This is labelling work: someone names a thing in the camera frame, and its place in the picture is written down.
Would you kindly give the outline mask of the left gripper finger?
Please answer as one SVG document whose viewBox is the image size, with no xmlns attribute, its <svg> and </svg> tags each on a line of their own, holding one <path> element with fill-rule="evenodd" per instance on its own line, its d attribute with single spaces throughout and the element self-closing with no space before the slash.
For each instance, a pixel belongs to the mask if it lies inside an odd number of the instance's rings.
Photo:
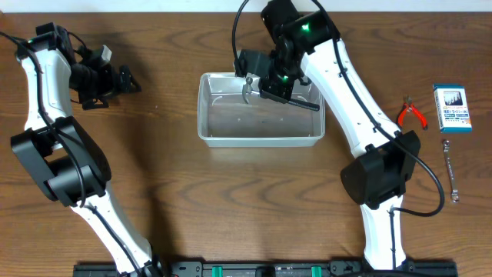
<svg viewBox="0 0 492 277">
<path fill-rule="evenodd" d="M 84 110 L 109 107 L 108 101 L 105 98 L 86 98 L 81 101 L 81 105 Z"/>
<path fill-rule="evenodd" d="M 120 93 L 136 93 L 141 91 L 141 86 L 133 76 L 127 65 L 119 67 L 117 87 Z"/>
</svg>

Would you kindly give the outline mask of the small claw hammer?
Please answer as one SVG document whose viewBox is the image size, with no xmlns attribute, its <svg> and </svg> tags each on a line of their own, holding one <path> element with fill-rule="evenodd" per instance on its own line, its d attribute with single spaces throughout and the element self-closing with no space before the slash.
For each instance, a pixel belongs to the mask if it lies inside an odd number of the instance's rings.
<svg viewBox="0 0 492 277">
<path fill-rule="evenodd" d="M 247 77 L 245 79 L 245 84 L 243 85 L 243 88 L 241 91 L 242 98 L 246 104 L 250 103 L 249 99 L 248 99 L 249 95 L 256 95 L 259 98 L 270 99 L 270 100 L 273 100 L 275 102 L 279 102 L 281 104 L 289 104 L 289 105 L 293 105 L 293 106 L 296 106 L 299 108 L 305 108 L 305 109 L 308 109 L 308 110 L 311 110 L 314 112 L 318 112 L 320 110 L 319 104 L 306 102 L 306 101 L 302 101 L 302 100 L 297 100 L 297 99 L 287 100 L 287 99 L 282 98 L 280 96 L 273 95 L 270 92 L 265 92 L 265 91 L 261 91 L 261 90 L 255 91 L 252 87 L 252 83 L 253 83 L 253 78 Z"/>
</svg>

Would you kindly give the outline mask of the clear plastic container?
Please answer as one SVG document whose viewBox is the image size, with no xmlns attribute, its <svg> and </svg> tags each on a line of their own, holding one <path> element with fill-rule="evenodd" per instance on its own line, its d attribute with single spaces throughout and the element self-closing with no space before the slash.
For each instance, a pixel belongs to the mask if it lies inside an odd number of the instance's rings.
<svg viewBox="0 0 492 277">
<path fill-rule="evenodd" d="M 325 134 L 325 101 L 314 85 L 294 83 L 293 99 L 320 106 L 319 111 L 242 97 L 244 78 L 233 72 L 204 73 L 198 90 L 198 136 L 209 147 L 311 147 Z"/>
</svg>

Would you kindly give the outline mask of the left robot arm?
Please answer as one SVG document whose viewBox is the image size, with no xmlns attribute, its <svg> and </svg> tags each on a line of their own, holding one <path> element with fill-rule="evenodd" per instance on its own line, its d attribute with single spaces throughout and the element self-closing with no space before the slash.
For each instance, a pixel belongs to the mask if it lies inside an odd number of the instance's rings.
<svg viewBox="0 0 492 277">
<path fill-rule="evenodd" d="M 73 48 L 75 34 L 50 22 L 28 40 L 13 37 L 28 81 L 28 118 L 11 138 L 12 151 L 42 194 L 82 217 L 110 253 L 112 263 L 78 264 L 75 276 L 166 276 L 149 241 L 126 217 L 111 187 L 111 168 L 73 114 L 107 108 L 120 94 L 141 91 L 128 66 L 111 65 L 103 45 Z"/>
</svg>

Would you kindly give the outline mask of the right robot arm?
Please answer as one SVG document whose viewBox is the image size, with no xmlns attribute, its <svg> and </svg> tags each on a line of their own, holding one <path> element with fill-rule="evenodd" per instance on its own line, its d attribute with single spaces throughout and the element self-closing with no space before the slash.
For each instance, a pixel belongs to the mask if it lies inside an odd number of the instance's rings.
<svg viewBox="0 0 492 277">
<path fill-rule="evenodd" d="M 300 105 L 293 90 L 303 78 L 319 90 L 354 157 L 341 170 L 341 181 L 361 207 L 364 259 L 377 271 L 401 269 L 407 256 L 399 213 L 407 181 L 419 161 L 419 138 L 414 132 L 403 133 L 375 102 L 323 8 L 302 15 L 290 1 L 269 1 L 261 19 L 275 44 L 259 73 L 261 95 Z"/>
</svg>

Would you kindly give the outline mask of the blue white screw box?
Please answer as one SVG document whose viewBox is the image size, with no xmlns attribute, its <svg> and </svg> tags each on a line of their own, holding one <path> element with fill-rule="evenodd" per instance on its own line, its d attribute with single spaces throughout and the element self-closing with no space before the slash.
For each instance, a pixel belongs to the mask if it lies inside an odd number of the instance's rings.
<svg viewBox="0 0 492 277">
<path fill-rule="evenodd" d="M 465 88 L 458 84 L 434 84 L 433 90 L 440 132 L 472 132 Z"/>
</svg>

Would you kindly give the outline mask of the silver wrench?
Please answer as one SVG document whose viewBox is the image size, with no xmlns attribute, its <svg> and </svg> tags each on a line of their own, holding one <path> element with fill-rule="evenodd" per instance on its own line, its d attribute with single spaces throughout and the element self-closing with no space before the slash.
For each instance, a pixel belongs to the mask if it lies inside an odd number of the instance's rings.
<svg viewBox="0 0 492 277">
<path fill-rule="evenodd" d="M 449 179 L 450 179 L 450 186 L 451 186 L 450 199 L 453 203 L 459 203 L 460 202 L 459 191 L 458 191 L 458 187 L 457 187 L 457 183 L 456 183 L 454 169 L 453 169 L 453 166 L 451 164 L 451 159 L 450 159 L 450 141 L 449 140 L 443 140 L 442 145 L 443 145 L 445 164 L 446 164 L 447 172 L 448 172 Z"/>
</svg>

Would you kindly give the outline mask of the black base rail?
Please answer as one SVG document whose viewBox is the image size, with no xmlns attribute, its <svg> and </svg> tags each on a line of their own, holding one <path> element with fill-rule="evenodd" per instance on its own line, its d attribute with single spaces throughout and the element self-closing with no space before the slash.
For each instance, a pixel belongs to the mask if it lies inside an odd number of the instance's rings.
<svg viewBox="0 0 492 277">
<path fill-rule="evenodd" d="M 167 267 L 149 266 L 140 276 L 171 277 L 336 277 L 336 276 L 438 276 L 458 277 L 455 262 L 406 261 L 396 270 L 375 270 L 358 260 L 326 263 L 210 263 L 175 262 Z"/>
</svg>

